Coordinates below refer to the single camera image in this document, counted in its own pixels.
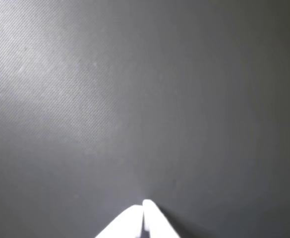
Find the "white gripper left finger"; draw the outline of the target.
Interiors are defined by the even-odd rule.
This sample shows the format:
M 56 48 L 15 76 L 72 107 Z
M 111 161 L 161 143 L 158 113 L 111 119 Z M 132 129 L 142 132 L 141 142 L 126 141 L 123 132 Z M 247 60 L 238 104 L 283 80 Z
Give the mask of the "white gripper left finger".
M 139 238 L 143 215 L 142 205 L 132 205 L 115 217 L 96 238 Z

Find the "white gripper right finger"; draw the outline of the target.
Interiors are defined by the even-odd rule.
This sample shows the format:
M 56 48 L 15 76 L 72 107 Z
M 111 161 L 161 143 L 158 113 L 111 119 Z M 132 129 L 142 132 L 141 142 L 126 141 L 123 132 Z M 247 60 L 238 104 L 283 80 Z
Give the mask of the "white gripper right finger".
M 155 202 L 145 199 L 142 202 L 142 206 L 144 211 L 144 229 L 151 238 L 180 238 Z

